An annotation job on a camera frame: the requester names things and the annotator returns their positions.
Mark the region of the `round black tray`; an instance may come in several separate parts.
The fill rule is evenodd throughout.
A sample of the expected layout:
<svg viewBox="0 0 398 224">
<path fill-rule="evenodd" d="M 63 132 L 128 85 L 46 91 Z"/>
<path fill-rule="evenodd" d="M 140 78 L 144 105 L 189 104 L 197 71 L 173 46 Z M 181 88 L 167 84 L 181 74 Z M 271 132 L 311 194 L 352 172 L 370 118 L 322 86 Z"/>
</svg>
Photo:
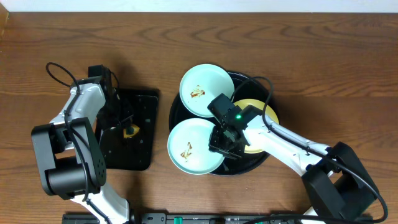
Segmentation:
<svg viewBox="0 0 398 224">
<path fill-rule="evenodd" d="M 233 102 L 244 100 L 244 99 L 255 99 L 265 102 L 268 96 L 268 89 L 264 87 L 259 80 L 250 81 L 245 84 L 234 96 Z M 169 114 L 169 129 L 170 131 L 180 122 L 190 119 L 190 118 L 200 118 L 197 115 L 189 112 L 189 110 L 184 107 L 180 95 L 177 94 L 175 97 Z M 232 160 L 226 158 L 223 163 L 215 169 L 211 174 L 218 176 L 232 176 L 245 174 L 249 171 L 254 170 L 259 167 L 270 154 L 260 151 L 254 154 L 246 154 L 240 148 L 236 147 L 233 149 L 233 153 L 241 156 L 240 159 Z"/>
</svg>

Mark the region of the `green and yellow sponge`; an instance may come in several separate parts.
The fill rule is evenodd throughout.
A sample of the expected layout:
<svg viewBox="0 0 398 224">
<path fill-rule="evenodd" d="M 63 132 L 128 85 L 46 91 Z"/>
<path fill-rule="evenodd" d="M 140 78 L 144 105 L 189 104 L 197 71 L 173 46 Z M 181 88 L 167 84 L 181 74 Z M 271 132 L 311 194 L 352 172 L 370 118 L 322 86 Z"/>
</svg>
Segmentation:
<svg viewBox="0 0 398 224">
<path fill-rule="evenodd" d="M 123 129 L 123 137 L 126 139 L 132 138 L 139 132 L 139 130 L 140 130 L 140 127 L 138 127 L 135 124 L 131 124 L 130 126 Z"/>
</svg>

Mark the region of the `black aluminium rail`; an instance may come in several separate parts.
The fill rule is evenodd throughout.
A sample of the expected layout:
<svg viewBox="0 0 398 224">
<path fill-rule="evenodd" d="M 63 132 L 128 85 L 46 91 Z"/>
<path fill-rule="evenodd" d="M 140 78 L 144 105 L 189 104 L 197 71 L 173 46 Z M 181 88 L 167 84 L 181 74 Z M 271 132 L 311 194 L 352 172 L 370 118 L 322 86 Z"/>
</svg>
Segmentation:
<svg viewBox="0 0 398 224">
<path fill-rule="evenodd" d="M 242 224 L 263 218 L 259 215 L 167 215 L 165 213 L 145 213 L 133 218 L 135 224 Z M 64 214 L 62 224 L 100 224 L 100 221 L 89 214 Z"/>
</svg>

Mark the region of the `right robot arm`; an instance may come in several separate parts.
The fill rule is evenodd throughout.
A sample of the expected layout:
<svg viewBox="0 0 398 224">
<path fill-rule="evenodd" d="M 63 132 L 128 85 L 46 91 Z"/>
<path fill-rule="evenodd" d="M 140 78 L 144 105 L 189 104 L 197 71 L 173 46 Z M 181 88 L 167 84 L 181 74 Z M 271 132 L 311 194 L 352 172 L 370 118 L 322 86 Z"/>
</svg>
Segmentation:
<svg viewBox="0 0 398 224">
<path fill-rule="evenodd" d="M 305 139 L 275 123 L 264 110 L 241 109 L 227 102 L 210 103 L 209 111 L 223 134 L 274 156 L 300 177 L 311 203 L 303 215 L 270 215 L 256 222 L 309 221 L 323 223 L 380 223 L 388 209 L 376 184 L 353 149 L 338 142 L 330 147 Z"/>
</svg>

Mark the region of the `light blue plate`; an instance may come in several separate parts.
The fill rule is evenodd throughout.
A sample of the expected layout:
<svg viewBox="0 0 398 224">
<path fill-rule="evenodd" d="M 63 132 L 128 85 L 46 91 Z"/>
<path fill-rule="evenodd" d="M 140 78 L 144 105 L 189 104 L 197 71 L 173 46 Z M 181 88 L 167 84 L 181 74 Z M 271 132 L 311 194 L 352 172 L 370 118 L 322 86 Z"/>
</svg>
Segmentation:
<svg viewBox="0 0 398 224">
<path fill-rule="evenodd" d="M 231 97 L 234 83 L 227 71 L 212 64 L 200 64 L 189 69 L 180 82 L 180 99 L 189 112 L 202 118 L 213 115 L 207 108 L 218 95 Z"/>
<path fill-rule="evenodd" d="M 176 167 L 188 174 L 204 175 L 213 172 L 223 163 L 224 157 L 209 148 L 214 127 L 208 120 L 190 118 L 171 130 L 167 150 Z"/>
</svg>

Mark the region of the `far light blue plate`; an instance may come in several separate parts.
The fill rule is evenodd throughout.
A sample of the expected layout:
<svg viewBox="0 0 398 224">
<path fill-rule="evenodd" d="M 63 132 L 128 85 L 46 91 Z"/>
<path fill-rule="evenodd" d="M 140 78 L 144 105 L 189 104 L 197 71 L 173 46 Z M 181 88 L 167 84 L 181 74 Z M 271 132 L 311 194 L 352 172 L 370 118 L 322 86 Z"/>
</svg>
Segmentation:
<svg viewBox="0 0 398 224">
<path fill-rule="evenodd" d="M 189 69 L 180 82 L 180 99 L 189 112 L 202 118 L 213 115 L 207 108 L 218 95 L 231 97 L 234 83 L 227 71 L 212 64 L 200 64 Z"/>
</svg>

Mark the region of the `rectangular black tray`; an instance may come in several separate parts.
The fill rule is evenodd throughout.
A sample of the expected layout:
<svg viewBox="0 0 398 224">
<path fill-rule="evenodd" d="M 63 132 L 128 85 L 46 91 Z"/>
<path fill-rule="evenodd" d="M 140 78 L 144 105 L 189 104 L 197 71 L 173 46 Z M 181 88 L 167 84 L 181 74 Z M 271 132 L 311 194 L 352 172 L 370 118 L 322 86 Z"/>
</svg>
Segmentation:
<svg viewBox="0 0 398 224">
<path fill-rule="evenodd" d="M 140 127 L 132 138 L 123 137 L 119 126 L 105 131 L 95 128 L 95 136 L 108 169 L 143 171 L 150 166 L 154 142 L 158 90 L 119 90 L 120 120 L 134 115 L 132 124 Z"/>
</svg>

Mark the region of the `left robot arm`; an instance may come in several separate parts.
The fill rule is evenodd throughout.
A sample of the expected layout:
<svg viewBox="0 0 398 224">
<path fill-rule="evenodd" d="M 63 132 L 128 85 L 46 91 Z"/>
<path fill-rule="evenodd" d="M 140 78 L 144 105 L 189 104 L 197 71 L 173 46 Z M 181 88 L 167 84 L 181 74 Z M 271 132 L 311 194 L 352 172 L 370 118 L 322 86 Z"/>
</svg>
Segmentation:
<svg viewBox="0 0 398 224">
<path fill-rule="evenodd" d="M 129 202 L 106 181 L 106 163 L 93 131 L 113 94 L 110 78 L 75 80 L 59 114 L 32 129 L 44 192 L 79 203 L 100 223 L 130 223 Z"/>
</svg>

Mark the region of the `near light blue plate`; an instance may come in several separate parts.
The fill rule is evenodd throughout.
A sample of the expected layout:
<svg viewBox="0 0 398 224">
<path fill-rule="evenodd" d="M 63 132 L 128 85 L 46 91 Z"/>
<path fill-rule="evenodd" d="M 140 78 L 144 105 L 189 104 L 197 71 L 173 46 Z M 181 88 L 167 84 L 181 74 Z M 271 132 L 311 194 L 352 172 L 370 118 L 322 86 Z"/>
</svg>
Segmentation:
<svg viewBox="0 0 398 224">
<path fill-rule="evenodd" d="M 223 163 L 224 157 L 209 148 L 214 127 L 208 120 L 190 118 L 171 130 L 167 150 L 176 167 L 188 174 L 204 175 L 213 172 Z"/>
</svg>

